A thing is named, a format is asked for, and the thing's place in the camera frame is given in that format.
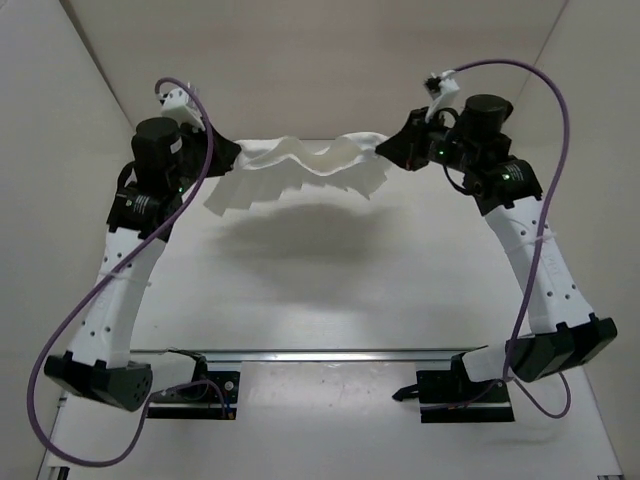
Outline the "white pleated skirt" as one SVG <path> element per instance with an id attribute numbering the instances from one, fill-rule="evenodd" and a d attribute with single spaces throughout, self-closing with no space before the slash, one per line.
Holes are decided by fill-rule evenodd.
<path id="1" fill-rule="evenodd" d="M 376 132 L 347 133 L 318 152 L 293 136 L 240 140 L 232 170 L 220 177 L 204 206 L 222 216 L 276 201 L 305 185 L 354 191 L 368 199 L 387 180 L 391 163 L 376 153 L 387 139 Z"/>

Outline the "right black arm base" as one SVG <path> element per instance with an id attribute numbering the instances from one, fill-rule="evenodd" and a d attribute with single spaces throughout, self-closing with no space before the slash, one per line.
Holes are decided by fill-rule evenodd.
<path id="1" fill-rule="evenodd" d="M 396 402 L 417 400 L 422 424 L 512 423 L 510 396 L 502 380 L 473 382 L 454 355 L 447 369 L 419 367 L 416 382 L 397 390 Z"/>

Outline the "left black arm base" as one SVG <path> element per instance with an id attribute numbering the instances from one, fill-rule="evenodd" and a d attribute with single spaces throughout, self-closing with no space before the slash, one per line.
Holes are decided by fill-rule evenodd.
<path id="1" fill-rule="evenodd" d="M 241 365 L 200 352 L 169 348 L 149 357 L 153 384 L 147 417 L 162 420 L 237 418 Z"/>

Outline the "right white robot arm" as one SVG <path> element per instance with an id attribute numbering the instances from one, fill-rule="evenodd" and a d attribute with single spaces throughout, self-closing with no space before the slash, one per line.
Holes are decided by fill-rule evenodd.
<path id="1" fill-rule="evenodd" d="M 506 99 L 478 94 L 461 112 L 445 107 L 411 111 L 398 133 L 376 149 L 396 166 L 417 171 L 430 163 L 457 171 L 457 191 L 472 198 L 497 236 L 523 294 L 521 316 L 530 332 L 514 332 L 498 346 L 457 358 L 449 391 L 471 400 L 485 382 L 505 376 L 531 383 L 581 366 L 618 335 L 610 318 L 600 318 L 579 291 L 543 217 L 544 192 L 532 166 L 511 154 L 501 128 L 513 111 Z"/>

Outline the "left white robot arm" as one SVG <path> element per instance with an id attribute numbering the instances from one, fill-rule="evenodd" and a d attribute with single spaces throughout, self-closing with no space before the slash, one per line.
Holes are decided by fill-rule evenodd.
<path id="1" fill-rule="evenodd" d="M 138 410 L 152 391 L 152 366 L 132 360 L 131 338 L 183 195 L 230 172 L 241 151 L 208 121 L 195 127 L 167 117 L 140 122 L 131 149 L 106 221 L 99 291 L 66 351 L 44 363 L 45 375 L 67 392 L 126 411 Z"/>

